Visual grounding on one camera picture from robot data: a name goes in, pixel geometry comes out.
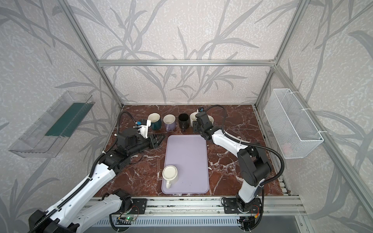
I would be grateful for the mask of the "light blue mug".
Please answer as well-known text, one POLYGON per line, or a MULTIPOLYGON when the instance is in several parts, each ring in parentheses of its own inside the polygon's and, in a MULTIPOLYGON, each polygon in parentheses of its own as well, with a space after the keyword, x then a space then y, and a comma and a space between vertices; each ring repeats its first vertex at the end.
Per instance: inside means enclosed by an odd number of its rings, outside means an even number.
POLYGON ((210 116, 210 115, 208 115, 208 118, 209 118, 209 121, 210 121, 212 124, 214 124, 214 118, 213 118, 212 116, 210 116))

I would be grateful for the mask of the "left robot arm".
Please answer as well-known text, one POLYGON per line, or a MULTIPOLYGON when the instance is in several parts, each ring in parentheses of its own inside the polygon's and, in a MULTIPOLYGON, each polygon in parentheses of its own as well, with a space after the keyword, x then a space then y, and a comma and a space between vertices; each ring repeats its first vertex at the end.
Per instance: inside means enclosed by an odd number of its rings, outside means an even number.
POLYGON ((150 120, 134 121, 132 128, 115 134, 113 145, 95 160, 88 174, 74 189, 46 211, 29 217, 31 233, 82 233, 105 216, 129 213, 135 207, 131 195, 118 189, 99 203, 82 211, 103 186, 130 165, 131 158, 145 150, 157 149, 165 134, 149 134, 150 120))

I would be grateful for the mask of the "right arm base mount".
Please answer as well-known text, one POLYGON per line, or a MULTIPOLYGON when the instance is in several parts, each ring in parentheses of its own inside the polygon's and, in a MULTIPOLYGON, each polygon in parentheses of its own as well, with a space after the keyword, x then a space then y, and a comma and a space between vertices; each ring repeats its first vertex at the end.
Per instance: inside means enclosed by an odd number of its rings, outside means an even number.
POLYGON ((259 214, 262 206, 261 199, 255 197, 249 203, 240 198, 221 198, 225 214, 259 214))

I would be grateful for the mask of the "black enamel mug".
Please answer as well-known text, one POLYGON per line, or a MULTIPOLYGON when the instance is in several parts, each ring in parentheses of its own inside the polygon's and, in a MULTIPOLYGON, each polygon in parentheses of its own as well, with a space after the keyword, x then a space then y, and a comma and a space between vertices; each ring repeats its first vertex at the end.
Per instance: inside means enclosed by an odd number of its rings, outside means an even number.
POLYGON ((190 126, 190 120, 189 120, 189 115, 186 113, 182 113, 178 116, 178 121, 179 121, 179 127, 182 132, 184 132, 186 129, 189 128, 190 126))

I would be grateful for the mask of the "white faceted mug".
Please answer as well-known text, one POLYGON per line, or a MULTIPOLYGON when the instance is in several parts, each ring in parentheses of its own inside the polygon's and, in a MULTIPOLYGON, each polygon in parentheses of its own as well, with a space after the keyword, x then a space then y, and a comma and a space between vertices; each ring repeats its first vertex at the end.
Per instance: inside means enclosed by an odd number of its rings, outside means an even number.
POLYGON ((189 119, 190 119, 190 126, 193 127, 193 122, 197 121, 196 115, 198 112, 193 112, 190 114, 189 119))

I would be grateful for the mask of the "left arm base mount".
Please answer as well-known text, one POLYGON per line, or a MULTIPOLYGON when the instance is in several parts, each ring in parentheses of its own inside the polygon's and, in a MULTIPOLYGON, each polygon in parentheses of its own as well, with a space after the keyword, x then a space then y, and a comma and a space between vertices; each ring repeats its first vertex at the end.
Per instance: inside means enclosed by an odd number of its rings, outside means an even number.
POLYGON ((128 199, 122 202, 123 209, 121 210, 124 214, 143 215, 147 207, 146 198, 135 198, 128 199))

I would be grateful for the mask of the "dark green mug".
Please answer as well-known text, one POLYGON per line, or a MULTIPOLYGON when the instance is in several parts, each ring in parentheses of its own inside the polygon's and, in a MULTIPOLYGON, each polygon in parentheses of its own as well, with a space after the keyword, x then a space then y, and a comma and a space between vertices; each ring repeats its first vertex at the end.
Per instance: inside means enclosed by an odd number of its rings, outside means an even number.
POLYGON ((158 131, 162 128, 161 116, 158 113, 151 113, 148 116, 148 120, 151 121, 151 128, 153 131, 158 131))

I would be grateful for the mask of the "lavender mug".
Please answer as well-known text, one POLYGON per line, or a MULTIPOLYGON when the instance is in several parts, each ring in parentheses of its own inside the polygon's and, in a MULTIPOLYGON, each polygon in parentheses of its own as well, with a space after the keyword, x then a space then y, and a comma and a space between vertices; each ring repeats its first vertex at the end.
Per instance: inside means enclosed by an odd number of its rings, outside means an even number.
POLYGON ((165 129, 167 132, 174 131, 176 128, 176 117, 172 114, 164 116, 163 122, 165 124, 165 129))

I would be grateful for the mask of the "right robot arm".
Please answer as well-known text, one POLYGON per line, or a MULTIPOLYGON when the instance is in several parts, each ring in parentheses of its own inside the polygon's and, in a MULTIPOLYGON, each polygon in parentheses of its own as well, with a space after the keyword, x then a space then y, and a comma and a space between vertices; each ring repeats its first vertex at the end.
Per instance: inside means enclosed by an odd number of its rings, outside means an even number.
POLYGON ((229 134, 224 129, 226 117, 227 110, 222 105, 213 105, 208 108, 200 107, 197 110, 193 130, 205 140, 212 141, 215 145, 226 149, 237 157, 244 181, 236 200, 241 211, 244 212, 244 208, 254 204, 258 199, 257 195, 264 188, 264 185, 275 181, 283 174, 285 161, 282 155, 272 148, 250 143, 229 134), (214 107, 219 107, 224 112, 221 126, 214 125, 208 118, 207 111, 214 107), (272 166, 266 152, 274 154, 280 162, 279 172, 271 178, 268 175, 272 172, 272 166))

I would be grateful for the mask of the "cream round mug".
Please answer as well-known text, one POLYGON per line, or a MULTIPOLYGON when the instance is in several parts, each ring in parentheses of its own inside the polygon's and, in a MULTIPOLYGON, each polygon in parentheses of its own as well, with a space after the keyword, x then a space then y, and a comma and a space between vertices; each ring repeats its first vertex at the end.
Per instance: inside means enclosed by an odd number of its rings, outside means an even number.
POLYGON ((166 182, 165 184, 166 188, 169 189, 172 187, 172 185, 177 183, 178 178, 179 178, 179 173, 175 166, 169 165, 163 169, 162 176, 166 182))

